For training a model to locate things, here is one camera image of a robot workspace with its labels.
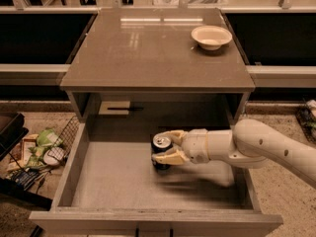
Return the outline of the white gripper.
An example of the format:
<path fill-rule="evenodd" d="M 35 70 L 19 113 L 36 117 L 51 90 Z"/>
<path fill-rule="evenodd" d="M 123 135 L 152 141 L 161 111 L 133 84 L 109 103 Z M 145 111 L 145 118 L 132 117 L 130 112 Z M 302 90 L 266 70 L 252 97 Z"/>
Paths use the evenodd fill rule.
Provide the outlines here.
<path fill-rule="evenodd" d="M 153 137 L 156 146 L 169 146 L 172 143 L 181 144 L 183 151 L 169 149 L 166 152 L 152 155 L 152 160 L 158 164 L 172 166 L 184 165 L 189 160 L 194 164 L 208 163 L 207 130 L 193 129 L 188 133 L 183 130 L 169 130 Z"/>

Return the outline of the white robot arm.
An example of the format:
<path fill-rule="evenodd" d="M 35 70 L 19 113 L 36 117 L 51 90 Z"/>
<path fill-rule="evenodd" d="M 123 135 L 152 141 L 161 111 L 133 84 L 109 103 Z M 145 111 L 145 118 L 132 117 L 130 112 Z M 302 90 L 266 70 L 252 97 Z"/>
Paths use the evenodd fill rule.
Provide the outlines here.
<path fill-rule="evenodd" d="M 214 160 L 251 169 L 272 160 L 316 188 L 316 149 L 255 119 L 241 119 L 225 130 L 161 132 L 153 137 L 153 146 L 161 151 L 152 155 L 152 161 L 161 165 Z"/>

